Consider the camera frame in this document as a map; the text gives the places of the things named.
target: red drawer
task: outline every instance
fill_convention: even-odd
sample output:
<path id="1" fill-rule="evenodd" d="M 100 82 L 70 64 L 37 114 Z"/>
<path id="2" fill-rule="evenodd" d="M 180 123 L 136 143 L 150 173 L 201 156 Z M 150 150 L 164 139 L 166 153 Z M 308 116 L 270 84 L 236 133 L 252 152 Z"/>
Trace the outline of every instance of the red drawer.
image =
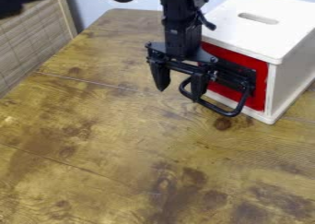
<path id="1" fill-rule="evenodd" d="M 268 64 L 261 60 L 248 57 L 240 53 L 234 53 L 233 51 L 225 50 L 212 44 L 208 44 L 206 42 L 201 43 L 201 47 L 204 51 L 210 53 L 213 56 L 256 70 L 256 89 L 253 92 L 253 96 L 246 99 L 245 106 L 256 111 L 262 111 L 265 102 Z M 241 93 L 238 91 L 220 85 L 216 82 L 212 82 L 209 84 L 208 89 L 212 92 L 226 97 L 228 99 L 234 100 L 236 102 L 241 97 Z"/>

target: white wall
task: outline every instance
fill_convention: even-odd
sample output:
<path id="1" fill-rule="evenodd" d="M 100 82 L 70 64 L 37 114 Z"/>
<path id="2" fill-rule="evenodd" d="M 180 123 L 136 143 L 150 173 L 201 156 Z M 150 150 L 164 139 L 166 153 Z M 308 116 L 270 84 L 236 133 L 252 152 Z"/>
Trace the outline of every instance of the white wall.
<path id="1" fill-rule="evenodd" d="M 225 0 L 210 0 L 202 7 L 202 11 L 209 11 Z M 78 29 L 85 29 L 98 16 L 112 8 L 132 8 L 146 10 L 161 10 L 158 0 L 134 0 L 130 3 L 120 4 L 110 0 L 69 0 L 70 12 L 74 19 L 74 24 Z"/>

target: black handle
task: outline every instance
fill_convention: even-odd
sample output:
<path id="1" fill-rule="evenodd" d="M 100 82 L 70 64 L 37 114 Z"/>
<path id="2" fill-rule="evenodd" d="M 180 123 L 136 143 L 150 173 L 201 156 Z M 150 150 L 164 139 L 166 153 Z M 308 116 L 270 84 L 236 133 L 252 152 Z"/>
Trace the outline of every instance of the black handle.
<path id="1" fill-rule="evenodd" d="M 185 96 L 188 99 L 193 99 L 193 95 L 190 92 L 188 92 L 184 88 L 185 86 L 190 83 L 192 81 L 192 78 L 188 77 L 180 84 L 180 93 L 182 96 Z M 218 114 L 221 114 L 222 116 L 226 116 L 226 117 L 234 117 L 240 114 L 241 110 L 242 110 L 242 107 L 244 107 L 244 104 L 245 104 L 245 100 L 248 98 L 250 94 L 250 87 L 249 87 L 249 84 L 244 82 L 244 93 L 242 93 L 242 96 L 241 96 L 241 99 L 238 101 L 238 104 L 236 106 L 236 108 L 232 110 L 232 111 L 225 111 L 222 110 L 221 108 L 218 108 L 217 106 L 214 106 L 213 104 L 208 103 L 205 100 L 202 99 L 197 99 L 197 103 L 200 105 L 202 105 L 205 108 L 210 109 L 212 111 L 217 112 Z"/>

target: wooden tabletop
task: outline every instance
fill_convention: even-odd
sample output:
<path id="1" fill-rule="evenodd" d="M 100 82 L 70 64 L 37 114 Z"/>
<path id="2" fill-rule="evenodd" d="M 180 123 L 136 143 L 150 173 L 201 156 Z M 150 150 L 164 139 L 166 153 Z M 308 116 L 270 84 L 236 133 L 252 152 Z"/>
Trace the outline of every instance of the wooden tabletop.
<path id="1" fill-rule="evenodd" d="M 315 86 L 274 125 L 160 93 L 160 13 L 112 10 L 0 100 L 0 223 L 315 223 Z"/>

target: white box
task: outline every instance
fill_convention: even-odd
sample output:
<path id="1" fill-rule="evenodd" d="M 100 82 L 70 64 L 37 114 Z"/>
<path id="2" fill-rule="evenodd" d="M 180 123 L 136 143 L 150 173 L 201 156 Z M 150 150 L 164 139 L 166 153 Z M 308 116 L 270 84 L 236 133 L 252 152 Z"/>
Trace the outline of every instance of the white box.
<path id="1" fill-rule="evenodd" d="M 313 13 L 315 4 L 304 1 L 228 0 L 205 15 L 217 28 L 202 28 L 202 45 L 265 63 L 262 109 L 244 106 L 242 113 L 266 124 L 276 122 L 315 78 Z M 208 89 L 206 96 L 236 106 L 220 92 Z"/>

